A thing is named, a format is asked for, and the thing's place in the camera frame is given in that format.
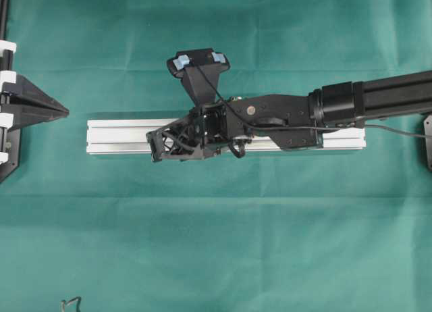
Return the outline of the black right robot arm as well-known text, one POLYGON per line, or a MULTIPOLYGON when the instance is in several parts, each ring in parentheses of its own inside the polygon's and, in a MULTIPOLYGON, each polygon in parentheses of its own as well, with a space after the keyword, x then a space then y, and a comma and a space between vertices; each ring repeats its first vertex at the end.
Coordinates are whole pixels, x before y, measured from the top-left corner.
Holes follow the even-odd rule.
POLYGON ((263 95, 220 99, 148 132, 152 160, 207 159, 246 154, 254 137, 270 138, 282 151, 318 149, 323 135, 364 128, 369 120, 431 112, 431 72, 323 86, 307 96, 263 95))

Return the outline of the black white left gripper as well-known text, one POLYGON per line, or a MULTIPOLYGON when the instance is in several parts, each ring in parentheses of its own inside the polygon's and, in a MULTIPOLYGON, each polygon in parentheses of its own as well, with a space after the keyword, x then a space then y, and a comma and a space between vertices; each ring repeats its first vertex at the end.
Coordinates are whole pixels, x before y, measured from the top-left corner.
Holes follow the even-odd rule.
POLYGON ((12 70, 16 49, 15 43, 1 40, 1 95, 8 96, 11 103, 1 106, 1 163, 9 159, 5 149, 8 130, 52 122, 70 113, 29 79, 12 70))

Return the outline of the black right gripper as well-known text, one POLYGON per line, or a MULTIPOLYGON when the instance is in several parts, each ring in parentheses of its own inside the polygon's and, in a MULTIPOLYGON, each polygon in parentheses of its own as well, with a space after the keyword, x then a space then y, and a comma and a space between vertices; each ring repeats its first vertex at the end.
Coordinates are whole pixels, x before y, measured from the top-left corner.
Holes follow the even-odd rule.
POLYGON ((201 160, 226 151, 245 156, 251 142, 251 118, 242 102, 215 102, 196 105, 190 113, 146 134, 153 162, 201 160), (174 145, 167 150, 165 141, 174 145))

